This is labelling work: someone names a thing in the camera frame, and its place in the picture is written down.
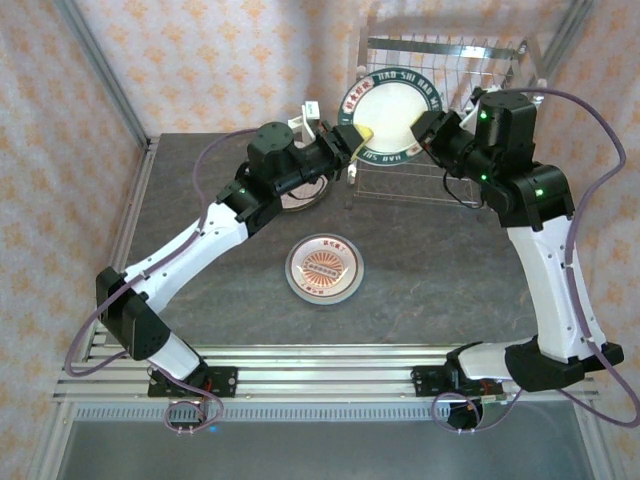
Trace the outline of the white plate green lettered rim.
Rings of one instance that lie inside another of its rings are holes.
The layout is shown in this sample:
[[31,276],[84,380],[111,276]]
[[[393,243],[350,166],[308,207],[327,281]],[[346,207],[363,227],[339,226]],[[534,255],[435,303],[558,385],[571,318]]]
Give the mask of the white plate green lettered rim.
[[342,99],[339,124],[369,128],[372,138],[358,159],[374,166],[404,164],[421,152],[411,125],[426,111],[441,111],[441,95],[423,75],[402,67],[376,70],[357,81]]

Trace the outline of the watermelon print plate teal rim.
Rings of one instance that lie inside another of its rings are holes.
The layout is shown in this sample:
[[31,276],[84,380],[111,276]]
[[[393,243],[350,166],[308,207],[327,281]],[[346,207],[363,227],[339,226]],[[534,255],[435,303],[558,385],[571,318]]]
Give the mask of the watermelon print plate teal rim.
[[281,196],[285,213],[298,212],[310,208],[326,195],[329,181],[322,175],[314,183],[305,183]]

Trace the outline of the plate with orange sun print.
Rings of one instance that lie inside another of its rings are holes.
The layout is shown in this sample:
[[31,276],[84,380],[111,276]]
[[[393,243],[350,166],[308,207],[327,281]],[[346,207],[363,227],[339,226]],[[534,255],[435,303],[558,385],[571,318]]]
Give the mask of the plate with orange sun print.
[[358,248],[337,234],[321,233],[299,241],[285,261],[286,280],[301,299],[335,305],[351,297],[364,279]]

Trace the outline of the steel dish rack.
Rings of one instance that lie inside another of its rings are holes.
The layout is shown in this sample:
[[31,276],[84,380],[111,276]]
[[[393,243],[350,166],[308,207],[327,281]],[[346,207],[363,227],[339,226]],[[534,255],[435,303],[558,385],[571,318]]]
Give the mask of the steel dish rack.
[[[526,36],[376,33],[360,30],[355,78],[376,70],[402,67],[429,79],[443,107],[465,115],[473,89],[544,86],[538,77],[542,41]],[[408,162],[380,167],[357,161],[349,174],[351,200],[396,204],[480,205],[479,188],[469,180],[449,177],[424,153]]]

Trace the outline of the grey metal panel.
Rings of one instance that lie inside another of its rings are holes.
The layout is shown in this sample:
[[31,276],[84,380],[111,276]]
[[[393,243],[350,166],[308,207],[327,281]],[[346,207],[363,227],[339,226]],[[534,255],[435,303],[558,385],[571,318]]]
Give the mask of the grey metal panel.
[[594,480],[569,421],[516,413],[457,436],[431,422],[222,423],[178,436],[156,423],[79,422],[57,480]]

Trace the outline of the aluminium frame post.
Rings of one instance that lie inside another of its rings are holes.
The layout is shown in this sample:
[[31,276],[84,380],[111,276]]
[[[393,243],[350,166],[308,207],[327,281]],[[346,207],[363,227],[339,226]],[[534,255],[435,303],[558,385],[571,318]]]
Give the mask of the aluminium frame post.
[[98,76],[107,96],[136,143],[147,150],[151,140],[76,0],[52,0]]
[[569,0],[559,25],[542,54],[538,77],[544,79],[548,85],[562,66],[563,59],[570,48],[577,42],[595,3],[596,0]]

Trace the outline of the aluminium table side rail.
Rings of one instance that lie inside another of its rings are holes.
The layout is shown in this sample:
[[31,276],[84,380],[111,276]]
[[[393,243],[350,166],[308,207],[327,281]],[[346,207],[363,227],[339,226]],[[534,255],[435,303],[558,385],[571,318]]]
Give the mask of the aluminium table side rail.
[[[130,184],[117,236],[113,244],[110,259],[108,260],[108,264],[116,271],[123,271],[126,268],[127,258],[131,249],[159,140],[159,137],[152,137],[150,139],[143,156],[137,164],[135,175]],[[107,337],[108,331],[106,328],[98,320],[94,321],[87,332],[81,337],[79,350],[75,354],[74,359],[81,362],[86,361],[93,347],[103,346]]]

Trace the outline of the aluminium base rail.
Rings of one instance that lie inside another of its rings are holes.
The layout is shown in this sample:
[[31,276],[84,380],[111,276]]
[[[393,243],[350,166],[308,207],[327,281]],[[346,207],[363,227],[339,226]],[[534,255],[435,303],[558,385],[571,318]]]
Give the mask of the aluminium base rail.
[[[441,365],[448,346],[282,345],[210,346],[213,366],[238,369],[237,400],[407,401],[415,396],[415,366]],[[123,358],[84,378],[63,372],[54,389],[66,400],[130,400],[147,396],[147,366]]]

